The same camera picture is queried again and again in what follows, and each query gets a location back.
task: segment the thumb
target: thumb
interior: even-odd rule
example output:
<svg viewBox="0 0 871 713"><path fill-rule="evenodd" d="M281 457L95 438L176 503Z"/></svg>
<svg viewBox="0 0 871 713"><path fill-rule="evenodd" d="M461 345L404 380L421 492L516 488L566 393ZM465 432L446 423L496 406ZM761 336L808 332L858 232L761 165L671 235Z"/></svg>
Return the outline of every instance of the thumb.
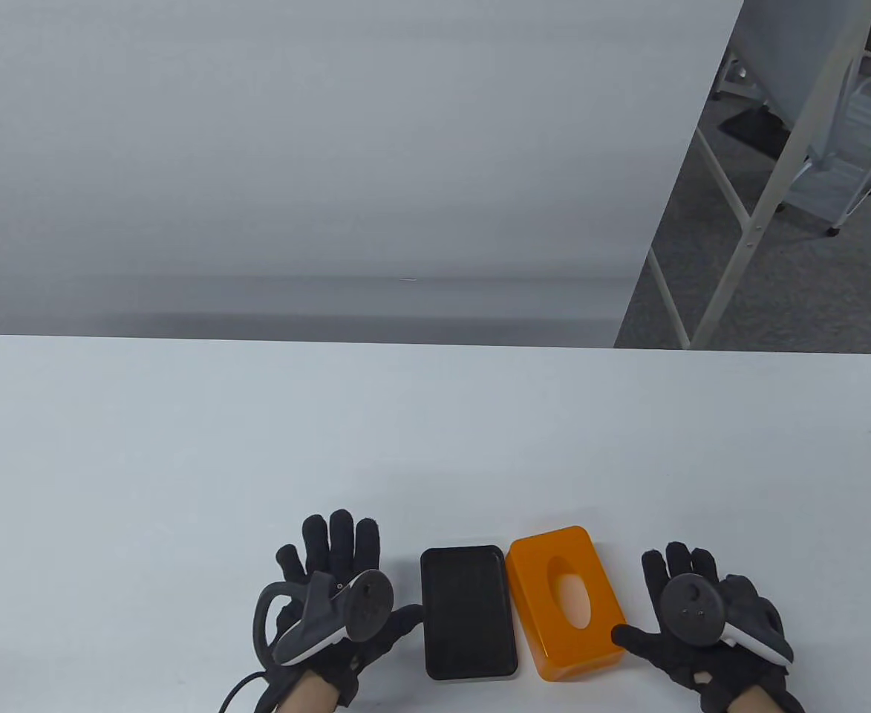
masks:
<svg viewBox="0 0 871 713"><path fill-rule="evenodd" d="M646 659L656 665L653 659L656 659L660 652L661 634L648 634L636 627L617 624L610 632L610 638L620 648L625 648L632 655L639 656L639 658Z"/></svg>
<svg viewBox="0 0 871 713"><path fill-rule="evenodd" d="M416 628L421 622L421 604L411 604L408 607L402 607L392 612L383 628L379 629L379 633L364 644L362 668L366 668L366 666L376 661L380 656L392 651L392 646L395 645L395 642Z"/></svg>
<svg viewBox="0 0 871 713"><path fill-rule="evenodd" d="M422 624L422 605L410 604L408 607L392 612L382 631L379 632L380 638L390 639L395 644L398 639L420 624Z"/></svg>

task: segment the gray carpet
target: gray carpet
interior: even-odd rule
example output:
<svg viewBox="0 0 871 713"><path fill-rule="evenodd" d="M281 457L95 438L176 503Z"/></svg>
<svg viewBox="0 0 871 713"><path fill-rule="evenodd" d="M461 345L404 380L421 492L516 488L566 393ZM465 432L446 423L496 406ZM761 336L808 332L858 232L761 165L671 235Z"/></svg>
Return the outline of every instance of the gray carpet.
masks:
<svg viewBox="0 0 871 713"><path fill-rule="evenodd" d="M716 126L746 108L709 102L700 125L748 210L774 165ZM871 196L836 238L828 224L795 208L775 216L710 349L871 353ZM738 224L690 148L653 248L676 304L693 333L737 244ZM656 283L645 267L618 347L677 347Z"/></svg>

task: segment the white wall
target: white wall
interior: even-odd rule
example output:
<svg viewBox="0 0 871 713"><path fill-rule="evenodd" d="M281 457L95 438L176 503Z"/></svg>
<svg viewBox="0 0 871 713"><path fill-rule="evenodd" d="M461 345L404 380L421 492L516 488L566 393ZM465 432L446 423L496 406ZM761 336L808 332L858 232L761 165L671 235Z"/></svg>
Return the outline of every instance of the white wall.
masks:
<svg viewBox="0 0 871 713"><path fill-rule="evenodd" d="M609 345L738 9L0 0L0 332Z"/></svg>

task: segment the forearm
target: forearm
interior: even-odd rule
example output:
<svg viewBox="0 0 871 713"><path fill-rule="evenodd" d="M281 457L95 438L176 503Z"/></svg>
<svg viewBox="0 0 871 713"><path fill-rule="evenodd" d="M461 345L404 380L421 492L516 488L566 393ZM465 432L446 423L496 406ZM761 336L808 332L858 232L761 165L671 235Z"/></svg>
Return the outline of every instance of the forearm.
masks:
<svg viewBox="0 0 871 713"><path fill-rule="evenodd" d="M729 706L729 713L783 713L768 693L759 686L753 686Z"/></svg>
<svg viewBox="0 0 871 713"><path fill-rule="evenodd" d="M303 674L293 693L280 706L280 713L333 713L339 691L312 671Z"/></svg>

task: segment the orange tissue box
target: orange tissue box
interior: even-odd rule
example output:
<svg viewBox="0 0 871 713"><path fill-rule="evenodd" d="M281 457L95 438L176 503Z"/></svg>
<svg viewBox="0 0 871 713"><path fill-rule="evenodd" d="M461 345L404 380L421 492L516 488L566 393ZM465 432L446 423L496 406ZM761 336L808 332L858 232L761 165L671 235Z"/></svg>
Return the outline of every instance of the orange tissue box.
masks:
<svg viewBox="0 0 871 713"><path fill-rule="evenodd" d="M516 540L507 553L506 569L541 678L563 680L619 662L623 649L614 645L610 632L626 619L587 530L565 527ZM581 603L581 621L570 612L574 624L558 603L564 601L558 592L564 591L569 575L575 575L574 582L580 578L587 592L589 622L585 622L585 602Z"/></svg>

